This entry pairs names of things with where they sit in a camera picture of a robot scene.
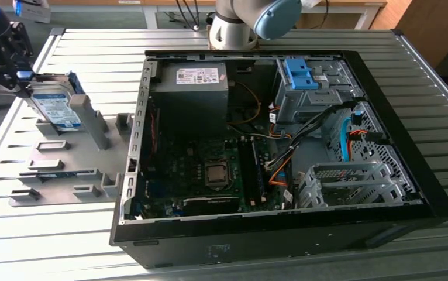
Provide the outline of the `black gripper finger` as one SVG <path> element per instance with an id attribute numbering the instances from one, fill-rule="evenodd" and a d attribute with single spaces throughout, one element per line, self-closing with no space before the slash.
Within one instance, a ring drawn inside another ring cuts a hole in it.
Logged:
<path id="1" fill-rule="evenodd" d="M 0 92 L 11 93 L 21 98 L 28 98 L 30 92 L 21 81 L 17 72 L 7 66 L 0 66 Z"/>
<path id="2" fill-rule="evenodd" d="M 26 25 L 22 22 L 10 22 L 9 31 L 2 36 L 5 50 L 19 71 L 32 71 L 34 47 Z"/>

